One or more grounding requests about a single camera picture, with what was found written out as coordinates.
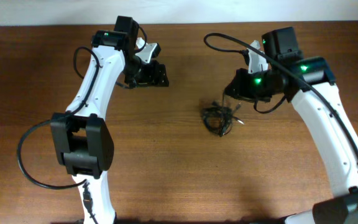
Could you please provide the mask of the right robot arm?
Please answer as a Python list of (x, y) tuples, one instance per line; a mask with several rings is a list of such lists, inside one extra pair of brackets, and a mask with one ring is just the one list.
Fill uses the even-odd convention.
[(332, 199), (280, 223), (358, 223), (358, 136), (326, 60), (304, 58), (292, 27), (245, 44), (243, 54), (247, 68), (238, 69), (225, 94), (254, 104), (283, 95), (305, 122), (333, 193)]

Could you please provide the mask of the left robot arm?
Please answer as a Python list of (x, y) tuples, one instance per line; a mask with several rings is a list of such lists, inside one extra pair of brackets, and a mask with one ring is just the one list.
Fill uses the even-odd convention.
[(114, 142), (106, 112), (117, 79), (124, 74), (128, 89), (168, 87), (165, 65), (156, 61), (161, 48), (138, 36), (140, 25), (118, 16), (114, 29), (99, 30), (91, 40), (91, 59), (75, 99), (64, 113), (54, 113), (51, 132), (57, 161), (78, 188), (83, 223), (114, 223), (116, 211), (109, 195), (108, 170)]

